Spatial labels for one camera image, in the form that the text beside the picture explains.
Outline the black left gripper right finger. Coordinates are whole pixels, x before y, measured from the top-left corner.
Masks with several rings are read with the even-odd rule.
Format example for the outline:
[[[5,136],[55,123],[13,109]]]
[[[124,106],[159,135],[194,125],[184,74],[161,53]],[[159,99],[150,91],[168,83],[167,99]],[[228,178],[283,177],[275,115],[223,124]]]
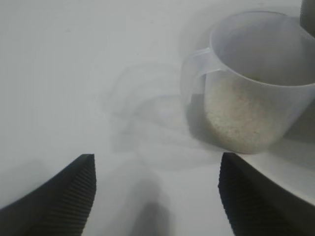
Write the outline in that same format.
[[[315,206],[235,153],[222,155],[218,189],[236,236],[313,236]]]

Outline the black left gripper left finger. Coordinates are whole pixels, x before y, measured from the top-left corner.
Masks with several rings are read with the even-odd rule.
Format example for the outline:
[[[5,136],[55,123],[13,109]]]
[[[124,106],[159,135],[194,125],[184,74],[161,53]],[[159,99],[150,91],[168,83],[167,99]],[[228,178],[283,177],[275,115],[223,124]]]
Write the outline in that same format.
[[[94,154],[82,154],[43,185],[0,210],[2,236],[80,236],[96,194]]]

